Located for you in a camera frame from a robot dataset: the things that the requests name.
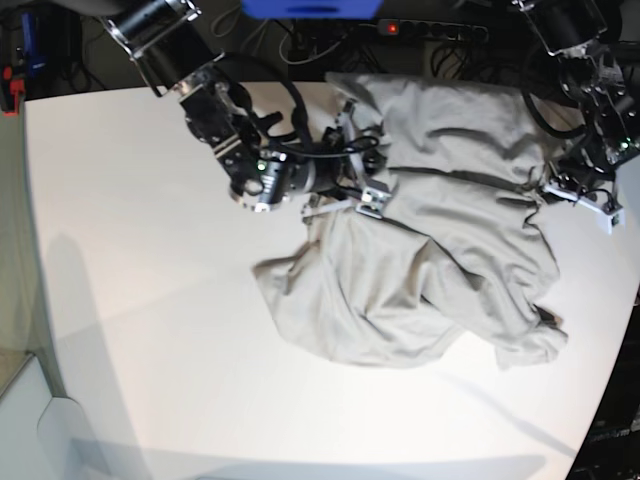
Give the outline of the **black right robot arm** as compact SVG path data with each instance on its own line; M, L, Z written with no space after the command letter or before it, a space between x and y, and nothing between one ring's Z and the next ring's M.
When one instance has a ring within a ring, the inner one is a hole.
M347 99L320 140L309 129L299 89L271 64L243 53L211 50L193 26L201 11L192 1L66 1L64 7L96 18L127 53L145 84L161 97L175 92L191 134L207 144L229 177L230 197L256 213L290 196L312 194L306 218L339 209L380 219L392 198L375 179L384 166L382 133L360 129L356 103ZM248 63L271 75L294 102L292 130L274 135L276 111L259 115L250 93L222 68Z

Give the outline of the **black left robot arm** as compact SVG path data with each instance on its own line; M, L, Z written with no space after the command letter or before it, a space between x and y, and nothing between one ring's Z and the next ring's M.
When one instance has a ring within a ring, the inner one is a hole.
M539 42L522 65L526 74L537 52L554 59L562 92L579 109L583 122L569 130L553 127L540 113L529 83L521 84L525 106L537 125L567 143L551 161L541 190L615 221L618 170L639 155L639 95L626 81L616 48L603 42L608 25L593 1L517 1Z

